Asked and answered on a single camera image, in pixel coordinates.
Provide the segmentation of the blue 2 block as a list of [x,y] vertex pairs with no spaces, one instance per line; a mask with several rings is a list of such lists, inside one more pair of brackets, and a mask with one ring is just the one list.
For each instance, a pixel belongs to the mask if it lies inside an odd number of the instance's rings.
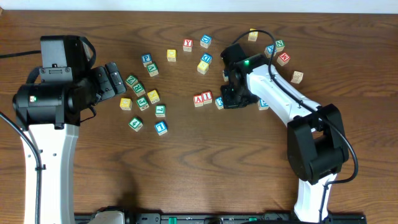
[[224,106],[223,106],[223,100],[222,100],[222,97],[221,97],[221,96],[219,96],[219,97],[217,97],[217,98],[215,99],[215,105],[216,105],[216,107],[217,107],[219,110],[221,110],[221,109],[224,108]]

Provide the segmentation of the red A block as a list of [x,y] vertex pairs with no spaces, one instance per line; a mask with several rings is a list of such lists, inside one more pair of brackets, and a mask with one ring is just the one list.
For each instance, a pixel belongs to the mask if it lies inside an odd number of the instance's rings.
[[194,95],[193,102],[195,107],[200,107],[204,105],[204,99],[202,95]]

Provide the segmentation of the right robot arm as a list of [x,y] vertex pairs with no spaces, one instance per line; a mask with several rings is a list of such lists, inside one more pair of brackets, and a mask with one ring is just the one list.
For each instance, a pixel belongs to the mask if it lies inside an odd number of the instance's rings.
[[246,56],[235,43],[220,54],[229,83],[221,87],[224,108],[236,109],[265,101],[287,127],[287,157],[299,178],[294,206],[302,222],[328,216],[328,181],[334,181],[349,159],[341,113],[333,105],[321,106],[286,82],[263,54]]

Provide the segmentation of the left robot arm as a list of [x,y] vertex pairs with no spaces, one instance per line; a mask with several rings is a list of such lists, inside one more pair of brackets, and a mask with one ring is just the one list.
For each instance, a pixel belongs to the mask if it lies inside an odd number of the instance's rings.
[[25,154],[24,223],[74,223],[73,160],[80,113],[126,92],[114,62],[95,67],[86,37],[40,38],[42,66],[12,99]]

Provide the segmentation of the red I block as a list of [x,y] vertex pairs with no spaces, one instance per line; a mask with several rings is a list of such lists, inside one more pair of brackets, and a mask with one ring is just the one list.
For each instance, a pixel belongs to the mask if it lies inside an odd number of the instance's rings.
[[213,102],[213,95],[211,93],[211,91],[205,91],[201,94],[202,98],[203,98],[203,104],[210,104]]

